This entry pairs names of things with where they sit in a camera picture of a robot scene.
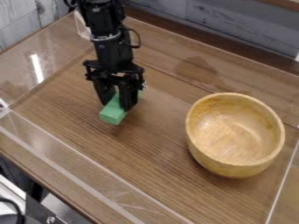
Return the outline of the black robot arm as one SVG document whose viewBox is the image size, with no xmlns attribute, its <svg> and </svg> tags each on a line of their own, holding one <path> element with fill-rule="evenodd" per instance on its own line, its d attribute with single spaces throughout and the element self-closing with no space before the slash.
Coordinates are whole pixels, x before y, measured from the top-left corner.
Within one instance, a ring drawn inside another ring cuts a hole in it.
<svg viewBox="0 0 299 224">
<path fill-rule="evenodd" d="M 138 92 L 146 88 L 146 70 L 134 62 L 134 50 L 142 43 L 132 44 L 130 32 L 136 35 L 138 32 L 124 25 L 124 5 L 120 0 L 63 2 L 74 10 L 79 10 L 84 25 L 91 31 L 90 41 L 98 57 L 86 60 L 83 66 L 98 98 L 102 104 L 107 105 L 119 94 L 119 106 L 128 111 L 138 104 Z"/>
</svg>

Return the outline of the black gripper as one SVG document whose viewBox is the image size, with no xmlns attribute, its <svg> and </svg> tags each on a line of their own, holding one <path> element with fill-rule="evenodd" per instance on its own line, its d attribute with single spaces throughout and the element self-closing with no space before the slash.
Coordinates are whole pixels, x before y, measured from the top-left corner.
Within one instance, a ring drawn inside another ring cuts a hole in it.
<svg viewBox="0 0 299 224">
<path fill-rule="evenodd" d="M 87 59 L 87 80 L 92 81 L 98 98 L 107 105 L 119 87 L 119 103 L 124 111 L 138 104 L 139 90 L 146 88 L 144 69 L 134 62 L 131 38 L 94 38 L 96 59 Z"/>
</svg>

